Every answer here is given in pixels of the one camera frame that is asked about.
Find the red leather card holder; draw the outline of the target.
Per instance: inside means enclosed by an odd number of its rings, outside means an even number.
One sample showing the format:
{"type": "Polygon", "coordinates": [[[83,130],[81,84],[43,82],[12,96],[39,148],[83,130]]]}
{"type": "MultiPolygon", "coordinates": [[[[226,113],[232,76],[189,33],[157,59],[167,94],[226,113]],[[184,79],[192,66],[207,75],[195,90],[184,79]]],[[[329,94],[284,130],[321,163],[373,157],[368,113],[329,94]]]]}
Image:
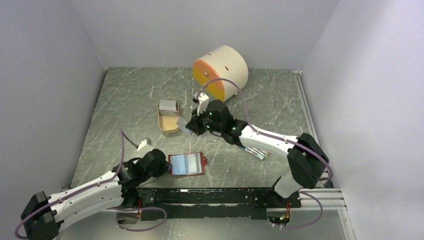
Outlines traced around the red leather card holder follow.
{"type": "Polygon", "coordinates": [[[168,162],[171,164],[169,174],[172,176],[200,176],[204,175],[207,165],[207,158],[203,152],[193,152],[185,154],[170,154],[168,162]]]}

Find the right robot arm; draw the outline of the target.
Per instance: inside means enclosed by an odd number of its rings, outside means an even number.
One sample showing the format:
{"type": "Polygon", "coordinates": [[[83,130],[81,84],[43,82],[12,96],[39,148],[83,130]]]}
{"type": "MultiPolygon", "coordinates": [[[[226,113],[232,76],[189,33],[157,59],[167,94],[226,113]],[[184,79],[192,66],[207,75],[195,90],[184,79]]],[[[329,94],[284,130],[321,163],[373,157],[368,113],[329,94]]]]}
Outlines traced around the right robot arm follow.
{"type": "Polygon", "coordinates": [[[290,174],[279,177],[271,188],[269,199],[275,207],[282,207],[294,192],[314,189],[329,166],[328,157],[308,133],[288,136],[249,125],[234,118],[221,100],[199,103],[199,108],[185,125],[194,134],[217,133],[230,145],[256,148],[287,160],[290,174]]]}

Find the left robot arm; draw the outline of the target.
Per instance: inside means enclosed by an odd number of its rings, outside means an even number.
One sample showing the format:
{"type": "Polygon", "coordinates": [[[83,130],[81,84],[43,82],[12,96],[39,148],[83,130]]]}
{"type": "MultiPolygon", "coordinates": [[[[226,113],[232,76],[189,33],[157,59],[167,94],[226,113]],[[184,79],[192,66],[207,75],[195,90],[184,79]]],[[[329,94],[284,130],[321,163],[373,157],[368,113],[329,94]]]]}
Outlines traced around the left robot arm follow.
{"type": "Polygon", "coordinates": [[[88,183],[59,193],[35,193],[20,215],[15,236],[22,240],[52,240],[70,225],[107,209],[142,206],[138,187],[171,169],[159,149],[122,161],[88,183]]]}

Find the beige oval tray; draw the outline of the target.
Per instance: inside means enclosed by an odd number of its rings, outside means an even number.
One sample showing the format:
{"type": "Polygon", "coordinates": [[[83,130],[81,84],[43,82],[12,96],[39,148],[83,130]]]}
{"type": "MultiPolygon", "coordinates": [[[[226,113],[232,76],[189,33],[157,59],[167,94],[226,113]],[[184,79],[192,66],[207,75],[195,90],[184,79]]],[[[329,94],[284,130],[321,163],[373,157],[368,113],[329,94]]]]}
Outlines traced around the beige oval tray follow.
{"type": "MultiPolygon", "coordinates": [[[[175,99],[175,98],[168,97],[168,98],[162,98],[162,99],[175,99]]],[[[157,103],[158,126],[164,134],[173,134],[180,130],[180,128],[177,126],[177,120],[180,117],[180,110],[179,110],[178,103],[177,103],[177,106],[178,106],[178,116],[162,116],[159,113],[158,103],[157,103]]]]}

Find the cream drawer cabinet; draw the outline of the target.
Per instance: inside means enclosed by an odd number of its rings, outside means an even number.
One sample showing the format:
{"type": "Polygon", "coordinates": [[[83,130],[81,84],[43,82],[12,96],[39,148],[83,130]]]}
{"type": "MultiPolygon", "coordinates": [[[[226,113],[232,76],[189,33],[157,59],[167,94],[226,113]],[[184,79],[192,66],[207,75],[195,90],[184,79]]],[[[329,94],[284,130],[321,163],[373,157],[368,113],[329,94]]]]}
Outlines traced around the cream drawer cabinet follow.
{"type": "Polygon", "coordinates": [[[192,66],[192,75],[201,85],[220,79],[208,84],[206,89],[213,97],[225,102],[238,90],[221,79],[228,79],[242,89],[248,82],[249,70],[244,58],[235,49],[222,45],[196,59],[192,66]]]}

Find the pack of coloured markers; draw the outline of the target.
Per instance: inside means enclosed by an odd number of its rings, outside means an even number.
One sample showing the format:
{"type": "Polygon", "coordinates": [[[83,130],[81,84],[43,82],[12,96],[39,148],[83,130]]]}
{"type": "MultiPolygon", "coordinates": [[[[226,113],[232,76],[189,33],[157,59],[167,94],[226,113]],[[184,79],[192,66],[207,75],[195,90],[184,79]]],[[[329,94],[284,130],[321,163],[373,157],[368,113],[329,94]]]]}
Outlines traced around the pack of coloured markers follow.
{"type": "Polygon", "coordinates": [[[257,158],[260,161],[264,161],[269,156],[268,152],[262,151],[254,147],[243,147],[243,149],[245,152],[253,155],[255,158],[257,158]]]}

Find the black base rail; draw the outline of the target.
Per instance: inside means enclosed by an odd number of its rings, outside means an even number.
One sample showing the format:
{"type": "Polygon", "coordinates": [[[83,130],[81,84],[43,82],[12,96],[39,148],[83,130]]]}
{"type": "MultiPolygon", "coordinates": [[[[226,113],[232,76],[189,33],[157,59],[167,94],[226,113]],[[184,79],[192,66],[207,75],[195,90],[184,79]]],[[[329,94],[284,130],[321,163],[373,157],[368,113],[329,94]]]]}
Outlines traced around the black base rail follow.
{"type": "Polygon", "coordinates": [[[236,188],[138,188],[121,209],[162,208],[168,219],[250,218],[267,219],[267,211],[300,208],[295,192],[283,198],[270,187],[236,188]]]}

